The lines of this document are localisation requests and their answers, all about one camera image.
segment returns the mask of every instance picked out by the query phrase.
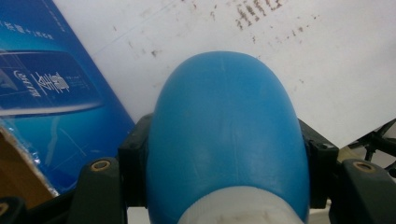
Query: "white paper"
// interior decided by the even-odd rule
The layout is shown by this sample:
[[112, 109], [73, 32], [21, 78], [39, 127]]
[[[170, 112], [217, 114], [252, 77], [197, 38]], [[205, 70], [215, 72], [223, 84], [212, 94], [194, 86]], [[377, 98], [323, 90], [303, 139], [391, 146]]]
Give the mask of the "white paper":
[[343, 147], [396, 118], [392, 0], [54, 0], [134, 119], [184, 60], [257, 57], [299, 119]]

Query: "blue plastic shell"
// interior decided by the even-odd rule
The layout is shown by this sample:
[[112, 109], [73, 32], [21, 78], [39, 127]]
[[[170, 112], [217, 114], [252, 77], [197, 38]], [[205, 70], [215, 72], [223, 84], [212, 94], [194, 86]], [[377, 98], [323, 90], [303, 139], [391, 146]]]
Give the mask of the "blue plastic shell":
[[307, 158], [281, 83], [246, 54], [203, 53], [169, 77], [155, 108], [147, 163], [151, 223], [177, 223], [201, 197], [231, 186], [269, 190], [305, 221]]

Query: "white base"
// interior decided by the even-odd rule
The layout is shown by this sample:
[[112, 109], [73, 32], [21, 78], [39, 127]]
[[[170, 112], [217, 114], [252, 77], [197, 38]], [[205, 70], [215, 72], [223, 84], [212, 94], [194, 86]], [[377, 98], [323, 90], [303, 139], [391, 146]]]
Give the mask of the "white base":
[[253, 187], [216, 190], [194, 203], [178, 224], [303, 223], [275, 194]]

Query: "blue box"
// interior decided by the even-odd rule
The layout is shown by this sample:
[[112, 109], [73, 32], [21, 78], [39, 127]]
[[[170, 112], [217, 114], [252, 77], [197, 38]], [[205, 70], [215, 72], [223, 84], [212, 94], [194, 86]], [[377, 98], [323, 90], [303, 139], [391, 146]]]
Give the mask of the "blue box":
[[116, 156], [133, 127], [52, 1], [1, 1], [0, 132], [50, 189], [72, 189], [81, 167]]

